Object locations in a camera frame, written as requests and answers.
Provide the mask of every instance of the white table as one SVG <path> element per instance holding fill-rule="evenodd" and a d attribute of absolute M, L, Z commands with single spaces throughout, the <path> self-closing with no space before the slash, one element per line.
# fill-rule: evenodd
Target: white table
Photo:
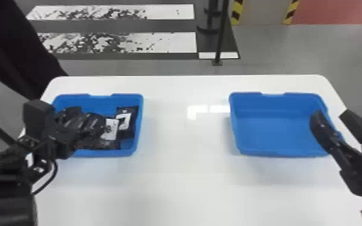
<path fill-rule="evenodd" d="M 57 78 L 42 100 L 140 93 L 143 122 L 131 157 L 59 161 L 55 181 L 37 195 L 40 225 L 362 226 L 362 198 L 349 192 L 331 157 L 239 154 L 229 118 L 234 91 L 317 93 L 359 147 L 338 119 L 345 105 L 319 75 Z"/>

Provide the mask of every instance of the gray floor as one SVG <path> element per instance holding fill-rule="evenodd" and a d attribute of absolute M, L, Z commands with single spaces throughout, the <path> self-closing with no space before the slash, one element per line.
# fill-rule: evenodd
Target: gray floor
<path fill-rule="evenodd" d="M 362 115 L 362 25 L 244 25 L 234 28 L 241 60 L 212 67 L 209 61 L 71 61 L 73 76 L 93 75 L 253 75 L 326 76 L 346 106 Z M 25 101 L 0 84 L 0 125 L 16 136 Z M 0 141 L 0 149 L 5 146 Z"/>

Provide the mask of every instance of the black robotic arm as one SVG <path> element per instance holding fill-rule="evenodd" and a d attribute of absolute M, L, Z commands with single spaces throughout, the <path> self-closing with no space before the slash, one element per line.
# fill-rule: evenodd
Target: black robotic arm
<path fill-rule="evenodd" d="M 0 153 L 0 226 L 37 225 L 34 195 L 56 176 L 56 159 L 67 159 L 83 139 L 99 138 L 105 117 L 83 113 L 80 107 L 55 108 L 40 100 L 24 104 L 26 133 Z M 53 169 L 35 191 L 34 183 Z"/>
<path fill-rule="evenodd" d="M 346 110 L 340 119 L 362 145 L 362 118 Z M 349 190 L 355 195 L 362 196 L 362 152 L 340 139 L 321 111 L 316 111 L 311 116 L 310 129 L 318 143 L 341 167 L 340 175 Z"/>

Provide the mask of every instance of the blue plastic bin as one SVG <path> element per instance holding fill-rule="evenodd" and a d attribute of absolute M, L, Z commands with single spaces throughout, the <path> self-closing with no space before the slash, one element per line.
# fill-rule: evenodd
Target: blue plastic bin
<path fill-rule="evenodd" d="M 328 153 L 310 131 L 310 116 L 327 107 L 312 93 L 232 93 L 230 118 L 242 154 L 270 157 L 316 157 Z"/>
<path fill-rule="evenodd" d="M 83 112 L 95 112 L 100 115 L 113 117 L 117 107 L 139 106 L 135 123 L 134 139 L 121 141 L 120 150 L 76 150 L 76 157 L 120 157 L 130 156 L 137 149 L 143 112 L 143 96 L 140 94 L 112 94 L 110 96 L 92 96 L 89 94 L 64 94 L 57 96 L 52 103 L 56 111 L 70 106 L 81 106 Z"/>

